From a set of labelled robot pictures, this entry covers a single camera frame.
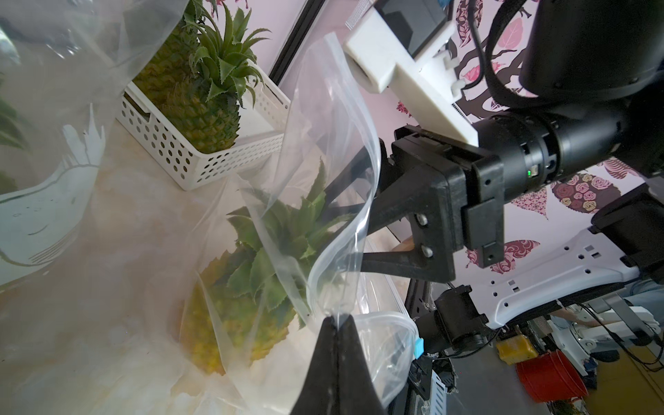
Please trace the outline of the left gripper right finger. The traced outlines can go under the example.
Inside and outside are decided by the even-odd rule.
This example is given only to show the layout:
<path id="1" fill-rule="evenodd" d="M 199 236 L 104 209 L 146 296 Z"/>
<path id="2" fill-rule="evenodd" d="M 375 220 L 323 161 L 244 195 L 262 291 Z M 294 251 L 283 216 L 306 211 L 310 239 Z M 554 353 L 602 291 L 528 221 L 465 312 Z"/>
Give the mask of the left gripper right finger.
<path id="1" fill-rule="evenodd" d="M 373 387 L 356 322 L 350 315 L 337 330 L 337 402 L 340 414 L 386 414 Z"/>

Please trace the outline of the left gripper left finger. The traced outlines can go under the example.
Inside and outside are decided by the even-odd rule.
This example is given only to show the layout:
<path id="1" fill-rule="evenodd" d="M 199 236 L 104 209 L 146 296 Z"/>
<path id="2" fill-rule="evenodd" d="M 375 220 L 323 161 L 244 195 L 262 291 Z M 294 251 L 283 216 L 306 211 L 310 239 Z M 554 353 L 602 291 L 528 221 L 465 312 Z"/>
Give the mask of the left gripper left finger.
<path id="1" fill-rule="evenodd" d="M 337 414 L 338 350 L 335 318 L 322 322 L 304 385 L 292 408 L 292 415 Z"/>

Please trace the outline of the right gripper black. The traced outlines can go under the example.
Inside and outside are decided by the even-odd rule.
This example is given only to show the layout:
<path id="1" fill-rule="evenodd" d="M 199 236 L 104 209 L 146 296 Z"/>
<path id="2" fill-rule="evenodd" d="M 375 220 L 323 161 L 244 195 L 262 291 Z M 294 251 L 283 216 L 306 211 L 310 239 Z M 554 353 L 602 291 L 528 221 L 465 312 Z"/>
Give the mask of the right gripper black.
<path id="1" fill-rule="evenodd" d="M 447 283 L 456 277 L 454 253 L 465 248 L 477 254 L 479 266 L 503 261 L 506 199 L 498 155 L 416 126 L 395 131 L 391 157 L 382 139 L 379 144 L 378 227 L 408 219 L 414 246 L 365 252 L 363 273 Z M 325 188 L 321 221 L 359 213 L 361 205 L 343 205 L 341 196 L 361 193 L 354 184 L 372 172 L 363 148 Z"/>

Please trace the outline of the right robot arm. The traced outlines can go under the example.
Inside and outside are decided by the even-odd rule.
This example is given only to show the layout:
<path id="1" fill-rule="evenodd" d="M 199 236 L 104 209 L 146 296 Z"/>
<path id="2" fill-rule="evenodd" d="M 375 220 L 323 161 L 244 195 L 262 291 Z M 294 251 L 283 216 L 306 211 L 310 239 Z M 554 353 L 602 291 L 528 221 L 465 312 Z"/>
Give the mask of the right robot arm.
<path id="1" fill-rule="evenodd" d="M 560 183 L 591 226 L 551 258 L 507 280 L 444 292 L 416 324 L 428 354 L 469 356 L 505 325 L 590 301 L 647 276 L 663 280 L 663 193 L 642 185 L 617 201 L 591 196 L 577 173 L 615 157 L 649 180 L 663 178 L 663 4 L 542 1 L 520 70 L 519 95 L 492 67 L 520 1 L 506 1 L 476 39 L 479 78 L 503 111 L 470 123 L 454 105 L 466 85 L 446 49 L 451 7 L 379 1 L 342 50 L 369 92 L 391 89 L 416 119 L 382 149 L 368 229 L 407 218 L 414 246 L 364 255 L 365 273 L 425 283 L 455 278 L 453 255 L 481 267 L 504 258 L 504 206 Z"/>

